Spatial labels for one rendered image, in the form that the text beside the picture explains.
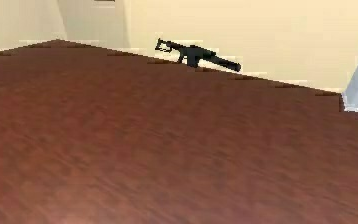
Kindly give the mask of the black rifle shaped object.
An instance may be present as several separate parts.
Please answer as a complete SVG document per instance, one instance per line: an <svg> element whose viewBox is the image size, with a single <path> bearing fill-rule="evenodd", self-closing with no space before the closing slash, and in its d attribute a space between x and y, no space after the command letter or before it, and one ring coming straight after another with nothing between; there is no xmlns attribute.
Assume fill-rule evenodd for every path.
<svg viewBox="0 0 358 224"><path fill-rule="evenodd" d="M199 62L201 60L205 60L235 72L239 72L241 70L241 65L239 63L218 57L216 52L196 45L185 46L169 40L158 39L155 49L168 53L176 50L179 52L177 62L181 63L183 59L186 58L187 65L193 68L198 68Z"/></svg>

